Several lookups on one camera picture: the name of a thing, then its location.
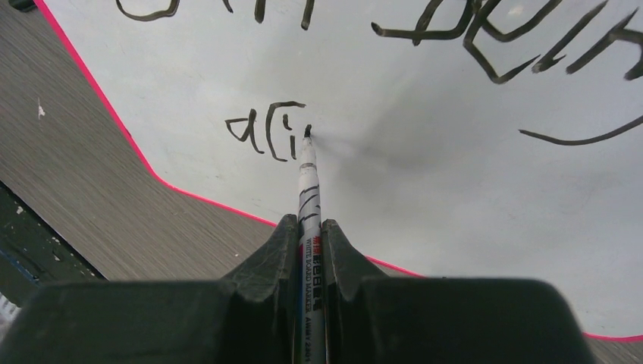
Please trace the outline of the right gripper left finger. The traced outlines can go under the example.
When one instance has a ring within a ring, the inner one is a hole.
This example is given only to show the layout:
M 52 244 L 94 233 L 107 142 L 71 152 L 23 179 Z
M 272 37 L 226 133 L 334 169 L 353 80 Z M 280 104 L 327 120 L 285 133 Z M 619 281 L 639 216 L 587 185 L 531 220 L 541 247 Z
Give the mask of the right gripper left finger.
M 214 281 L 42 287 L 1 342 L 3 363 L 289 363 L 298 224 Z

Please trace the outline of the whiteboard marker pen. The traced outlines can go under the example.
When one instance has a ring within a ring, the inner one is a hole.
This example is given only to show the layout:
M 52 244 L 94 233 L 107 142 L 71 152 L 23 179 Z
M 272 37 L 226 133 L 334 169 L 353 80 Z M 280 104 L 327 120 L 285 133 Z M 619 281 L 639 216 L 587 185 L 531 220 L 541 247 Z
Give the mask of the whiteboard marker pen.
M 325 363 L 322 214 L 320 183 L 310 124 L 306 126 L 303 135 L 298 182 L 300 190 L 297 214 L 300 229 L 300 278 L 293 361 L 295 363 Z

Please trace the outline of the black marker cap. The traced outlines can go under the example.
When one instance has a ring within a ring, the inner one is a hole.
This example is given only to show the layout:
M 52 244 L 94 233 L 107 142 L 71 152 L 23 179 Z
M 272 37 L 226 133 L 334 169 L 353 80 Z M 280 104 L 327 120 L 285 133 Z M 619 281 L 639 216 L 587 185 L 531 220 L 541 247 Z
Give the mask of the black marker cap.
M 37 9 L 34 0 L 8 0 L 8 4 L 15 10 L 26 13 Z

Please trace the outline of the pink framed whiteboard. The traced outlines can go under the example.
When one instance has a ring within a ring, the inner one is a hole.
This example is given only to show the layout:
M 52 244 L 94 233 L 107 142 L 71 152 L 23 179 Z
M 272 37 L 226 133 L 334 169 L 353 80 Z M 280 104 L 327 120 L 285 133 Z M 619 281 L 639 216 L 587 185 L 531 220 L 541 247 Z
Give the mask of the pink framed whiteboard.
M 640 1 L 40 1 L 146 167 L 266 224 L 321 213 L 427 276 L 557 287 L 642 337 Z

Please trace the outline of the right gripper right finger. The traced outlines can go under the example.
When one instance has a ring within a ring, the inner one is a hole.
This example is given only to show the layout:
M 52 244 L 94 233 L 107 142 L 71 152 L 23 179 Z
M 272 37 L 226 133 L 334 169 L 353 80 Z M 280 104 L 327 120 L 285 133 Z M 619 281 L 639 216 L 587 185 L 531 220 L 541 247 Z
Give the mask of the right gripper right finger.
M 592 363 L 562 295 L 516 278 L 404 278 L 322 225 L 331 363 Z

